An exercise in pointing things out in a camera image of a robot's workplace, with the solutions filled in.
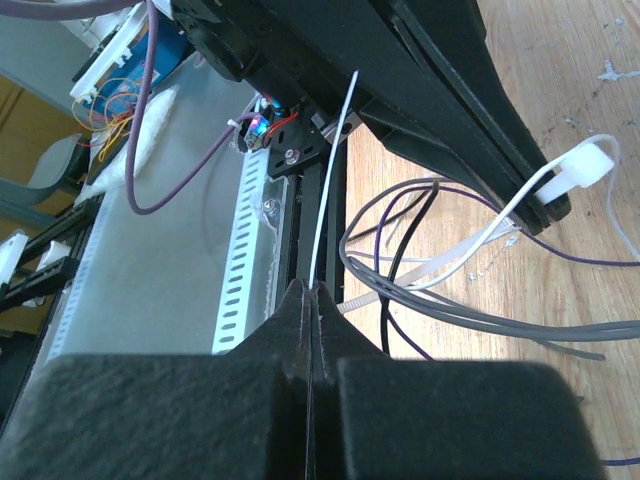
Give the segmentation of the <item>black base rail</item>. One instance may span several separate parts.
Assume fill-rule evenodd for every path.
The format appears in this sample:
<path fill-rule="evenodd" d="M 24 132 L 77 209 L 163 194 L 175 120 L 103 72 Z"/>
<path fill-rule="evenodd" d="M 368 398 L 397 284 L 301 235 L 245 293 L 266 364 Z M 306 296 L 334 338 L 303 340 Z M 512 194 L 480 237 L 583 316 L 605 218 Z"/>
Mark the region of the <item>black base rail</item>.
<path fill-rule="evenodd" d="M 286 117 L 276 119 L 276 129 L 267 143 L 268 175 L 285 181 L 276 302 L 282 300 L 293 279 L 310 278 L 314 246 L 318 252 L 313 275 L 326 284 L 336 302 L 344 300 L 345 268 L 338 243 L 346 222 L 347 141 L 340 141 L 329 167 L 332 135 L 321 132 L 320 121 L 316 109 L 303 101 Z"/>

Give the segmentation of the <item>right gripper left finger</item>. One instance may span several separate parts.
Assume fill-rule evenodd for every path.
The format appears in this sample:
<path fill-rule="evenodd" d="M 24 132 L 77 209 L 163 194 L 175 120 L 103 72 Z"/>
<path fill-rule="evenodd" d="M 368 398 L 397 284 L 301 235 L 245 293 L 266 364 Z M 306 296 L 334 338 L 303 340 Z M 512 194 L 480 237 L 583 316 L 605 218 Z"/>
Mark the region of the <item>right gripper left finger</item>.
<path fill-rule="evenodd" d="M 76 354 L 29 382 L 1 438 L 5 479 L 302 479 L 305 392 L 267 343 L 307 338 L 311 293 L 224 355 Z"/>

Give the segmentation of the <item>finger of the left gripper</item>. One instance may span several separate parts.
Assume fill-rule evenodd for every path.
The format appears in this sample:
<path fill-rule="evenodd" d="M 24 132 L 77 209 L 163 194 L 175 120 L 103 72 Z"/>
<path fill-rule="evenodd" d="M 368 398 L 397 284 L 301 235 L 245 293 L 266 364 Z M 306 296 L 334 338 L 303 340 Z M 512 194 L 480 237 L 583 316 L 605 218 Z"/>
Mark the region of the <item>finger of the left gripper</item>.
<path fill-rule="evenodd" d="M 398 37 L 386 6 L 370 1 L 269 1 L 283 32 L 269 51 L 323 113 L 359 75 L 352 110 L 390 152 L 443 174 L 505 206 L 524 185 L 521 168 L 497 144 L 460 95 L 431 68 L 419 47 Z"/>
<path fill-rule="evenodd" d="M 411 113 L 369 109 L 392 153 L 456 180 L 502 208 L 547 161 L 509 100 L 485 44 L 475 1 L 375 1 L 373 8 L 421 71 L 397 92 L 426 88 Z"/>

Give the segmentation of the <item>left circuit board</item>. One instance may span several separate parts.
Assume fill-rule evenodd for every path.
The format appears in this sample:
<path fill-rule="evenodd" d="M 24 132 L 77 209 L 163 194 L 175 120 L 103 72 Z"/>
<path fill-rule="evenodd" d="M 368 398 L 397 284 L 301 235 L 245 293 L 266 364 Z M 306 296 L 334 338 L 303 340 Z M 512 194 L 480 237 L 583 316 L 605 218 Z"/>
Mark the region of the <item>left circuit board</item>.
<path fill-rule="evenodd" d="M 268 147 L 276 135 L 297 119 L 299 108 L 285 108 L 270 96 L 261 97 L 254 105 L 255 116 L 249 121 L 243 140 L 251 152 Z"/>

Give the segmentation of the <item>white blue box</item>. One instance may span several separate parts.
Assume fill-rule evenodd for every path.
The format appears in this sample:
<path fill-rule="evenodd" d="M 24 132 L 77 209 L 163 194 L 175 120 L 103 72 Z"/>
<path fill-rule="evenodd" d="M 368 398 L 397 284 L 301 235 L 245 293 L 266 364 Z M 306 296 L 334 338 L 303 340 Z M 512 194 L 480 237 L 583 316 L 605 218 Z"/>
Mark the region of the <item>white blue box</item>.
<path fill-rule="evenodd" d="M 146 3 L 94 18 L 94 48 L 72 77 L 71 111 L 91 131 L 105 129 L 133 109 L 145 69 L 149 24 Z"/>

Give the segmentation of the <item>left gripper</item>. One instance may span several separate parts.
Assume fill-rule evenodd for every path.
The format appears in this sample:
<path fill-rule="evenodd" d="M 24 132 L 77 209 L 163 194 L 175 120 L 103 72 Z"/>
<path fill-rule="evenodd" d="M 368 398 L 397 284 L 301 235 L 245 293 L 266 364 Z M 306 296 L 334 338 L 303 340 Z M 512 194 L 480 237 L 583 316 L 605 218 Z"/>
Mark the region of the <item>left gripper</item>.
<path fill-rule="evenodd" d="M 172 1 L 176 22 L 223 78 L 283 108 L 342 108 L 359 55 L 358 1 Z"/>

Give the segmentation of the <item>white zip tie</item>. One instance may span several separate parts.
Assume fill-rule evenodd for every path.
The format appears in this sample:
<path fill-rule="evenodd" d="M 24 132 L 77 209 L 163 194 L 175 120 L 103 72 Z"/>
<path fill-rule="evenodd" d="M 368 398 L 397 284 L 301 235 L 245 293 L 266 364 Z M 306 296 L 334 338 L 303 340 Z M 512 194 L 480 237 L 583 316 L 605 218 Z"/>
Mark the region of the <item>white zip tie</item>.
<path fill-rule="evenodd" d="M 523 75 L 507 69 L 500 75 L 505 90 L 540 143 L 555 158 L 597 133 L 623 137 L 623 108 L 618 87 L 588 83 L 571 90 L 554 77 Z M 427 176 L 427 171 L 387 152 L 366 126 L 348 139 L 347 215 L 353 217 L 373 196 L 403 180 Z M 572 211 L 535 240 L 520 232 L 482 247 L 457 273 L 437 286 L 440 293 L 468 298 L 491 312 L 507 312 L 518 303 L 533 303 L 544 289 L 575 295 L 592 288 L 596 276 L 617 278 L 623 269 L 604 261 L 627 259 L 606 218 L 605 180 L 571 191 Z M 408 245 L 406 273 L 423 258 L 441 255 L 489 224 L 495 214 L 469 198 L 469 190 L 449 185 L 440 193 Z"/>

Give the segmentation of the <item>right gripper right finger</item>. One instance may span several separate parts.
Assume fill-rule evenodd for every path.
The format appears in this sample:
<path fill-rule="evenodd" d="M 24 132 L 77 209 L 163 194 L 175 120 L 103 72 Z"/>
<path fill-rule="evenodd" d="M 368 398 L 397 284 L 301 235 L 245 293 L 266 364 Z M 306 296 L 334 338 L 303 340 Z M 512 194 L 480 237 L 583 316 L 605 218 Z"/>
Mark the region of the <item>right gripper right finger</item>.
<path fill-rule="evenodd" d="M 319 355 L 346 479 L 602 479 L 577 398 L 548 365 L 394 360 L 324 287 Z"/>

